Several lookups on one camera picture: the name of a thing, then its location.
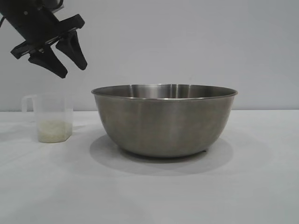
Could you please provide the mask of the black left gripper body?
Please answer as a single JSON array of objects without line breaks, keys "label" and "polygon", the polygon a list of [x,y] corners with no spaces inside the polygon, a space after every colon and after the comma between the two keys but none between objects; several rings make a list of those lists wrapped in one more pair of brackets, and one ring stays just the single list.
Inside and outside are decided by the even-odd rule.
[{"label": "black left gripper body", "polygon": [[2,0],[0,14],[25,39],[11,50],[17,59],[56,43],[85,24],[79,14],[59,21],[42,0]]}]

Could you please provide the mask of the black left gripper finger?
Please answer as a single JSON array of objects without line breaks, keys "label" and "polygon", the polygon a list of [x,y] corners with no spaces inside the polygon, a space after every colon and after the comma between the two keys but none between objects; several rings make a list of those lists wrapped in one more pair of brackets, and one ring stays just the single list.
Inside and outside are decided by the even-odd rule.
[{"label": "black left gripper finger", "polygon": [[51,48],[42,48],[30,53],[28,61],[51,71],[60,78],[66,78],[68,71]]},{"label": "black left gripper finger", "polygon": [[87,61],[82,53],[76,31],[64,35],[56,44],[56,49],[69,57],[79,69],[85,70],[87,68]]}]

